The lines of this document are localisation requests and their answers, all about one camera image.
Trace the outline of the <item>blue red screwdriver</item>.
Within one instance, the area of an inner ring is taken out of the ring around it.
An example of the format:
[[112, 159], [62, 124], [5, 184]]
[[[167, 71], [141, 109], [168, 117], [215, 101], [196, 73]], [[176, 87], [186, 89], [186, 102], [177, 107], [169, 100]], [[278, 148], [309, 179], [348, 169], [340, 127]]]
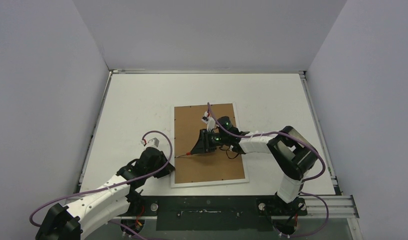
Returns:
[[181, 157], [186, 157], [186, 156], [190, 156], [190, 155], [191, 155], [191, 152], [187, 152], [185, 154], [177, 155], [177, 156], [175, 156], [175, 158], [181, 158]]

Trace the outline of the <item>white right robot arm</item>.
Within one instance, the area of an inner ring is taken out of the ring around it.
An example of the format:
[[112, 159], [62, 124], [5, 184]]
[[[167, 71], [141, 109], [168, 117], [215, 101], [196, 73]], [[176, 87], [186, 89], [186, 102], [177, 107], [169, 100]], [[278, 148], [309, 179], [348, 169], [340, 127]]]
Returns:
[[218, 120], [204, 116], [202, 122], [207, 127], [200, 130], [190, 154], [208, 154], [222, 146], [239, 155], [272, 154], [283, 171], [274, 207], [282, 215], [294, 209], [303, 180], [317, 160], [312, 145], [296, 129], [286, 126], [275, 134], [240, 131], [228, 116]]

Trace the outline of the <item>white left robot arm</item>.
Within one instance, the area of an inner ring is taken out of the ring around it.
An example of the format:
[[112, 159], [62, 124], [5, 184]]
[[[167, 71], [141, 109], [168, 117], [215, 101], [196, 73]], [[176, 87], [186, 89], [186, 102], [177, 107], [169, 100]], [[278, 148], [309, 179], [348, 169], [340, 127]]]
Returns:
[[95, 192], [67, 205], [53, 205], [36, 234], [37, 240], [83, 240], [119, 215], [137, 216], [145, 201], [136, 190], [149, 177], [162, 178], [175, 171], [164, 153], [146, 148], [139, 158], [121, 167]]

